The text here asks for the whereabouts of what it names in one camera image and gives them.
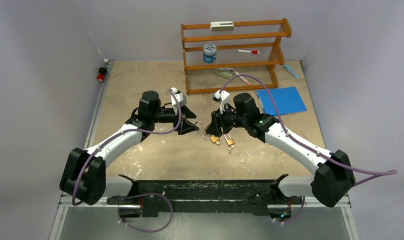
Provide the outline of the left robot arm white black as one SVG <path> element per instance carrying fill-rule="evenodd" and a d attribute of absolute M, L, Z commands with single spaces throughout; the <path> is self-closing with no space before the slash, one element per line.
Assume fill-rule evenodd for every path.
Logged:
<path fill-rule="evenodd" d="M 119 130 L 92 147 L 77 147 L 69 153 L 60 190 L 71 195 L 73 206 L 94 205 L 104 197 L 119 197 L 125 204 L 134 204 L 139 197 L 134 181 L 125 175 L 107 177 L 108 166 L 150 135 L 184 135 L 199 130 L 190 122 L 196 115 L 186 106 L 186 95 L 174 87 L 169 94 L 171 101 L 162 104 L 156 91 L 143 92 L 138 107 Z"/>

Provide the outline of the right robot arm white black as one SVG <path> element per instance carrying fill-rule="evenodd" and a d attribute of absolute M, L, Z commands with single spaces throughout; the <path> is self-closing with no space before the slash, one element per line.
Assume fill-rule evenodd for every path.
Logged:
<path fill-rule="evenodd" d="M 355 177 L 345 152 L 330 152 L 296 135 L 278 118 L 262 113 L 248 93 L 232 97 L 227 91 L 218 90 L 213 100 L 219 103 L 219 109 L 211 114 L 207 134 L 221 137 L 232 129 L 243 128 L 251 137 L 288 154 L 312 174 L 277 179 L 270 191 L 274 202 L 281 204 L 289 197 L 315 197 L 331 208 L 354 187 Z"/>

